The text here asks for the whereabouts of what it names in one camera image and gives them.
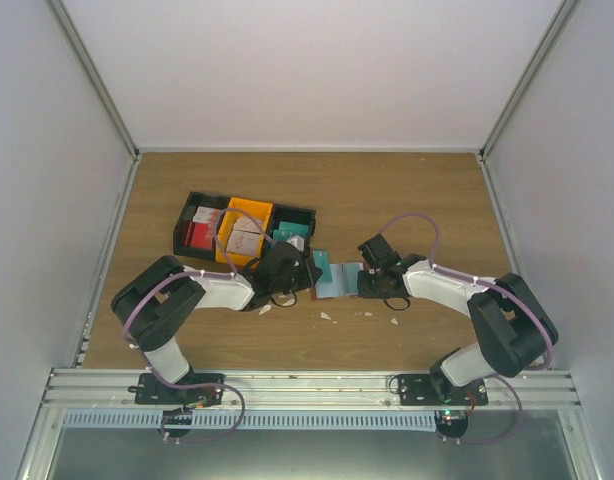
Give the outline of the black bin with green cards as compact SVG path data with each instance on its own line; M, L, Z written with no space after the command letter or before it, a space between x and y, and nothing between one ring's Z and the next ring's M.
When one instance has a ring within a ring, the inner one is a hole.
M305 250L311 249L315 231L316 211L295 206L274 204L267 226L267 233L274 240L288 240L299 236L304 240Z

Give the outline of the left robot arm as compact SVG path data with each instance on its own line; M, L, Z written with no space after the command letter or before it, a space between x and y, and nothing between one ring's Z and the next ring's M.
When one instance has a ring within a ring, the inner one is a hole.
M313 256L294 241L280 241L262 258L228 273L195 270L166 255L121 289L111 309L123 325L123 339L159 380L159 393L180 404L192 395L193 380L176 335L193 311L256 310L274 304L280 294L295 297L321 276Z

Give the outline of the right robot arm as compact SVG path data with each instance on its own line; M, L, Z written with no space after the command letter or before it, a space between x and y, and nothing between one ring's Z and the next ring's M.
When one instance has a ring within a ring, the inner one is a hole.
M383 235L358 247L368 268L358 273L358 295L389 305L423 299L471 320L476 343L459 348L430 368L430 393L451 405L466 385L494 374L513 378L542 358L548 366L558 331L525 280L514 273L477 277L441 267L424 256L400 256Z

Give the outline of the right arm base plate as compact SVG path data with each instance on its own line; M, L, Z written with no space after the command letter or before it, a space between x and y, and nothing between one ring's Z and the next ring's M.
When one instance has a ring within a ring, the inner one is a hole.
M430 373L400 373L387 381L390 393L402 406L486 406L487 389L482 379L462 387L441 381Z

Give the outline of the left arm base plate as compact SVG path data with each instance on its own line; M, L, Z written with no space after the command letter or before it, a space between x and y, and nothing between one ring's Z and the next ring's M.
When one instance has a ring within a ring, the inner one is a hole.
M134 395L138 405L169 405L179 407L214 406L222 401L222 384L225 376L220 373L188 373L178 383L178 388L163 384L152 373L139 376L138 383L128 392Z

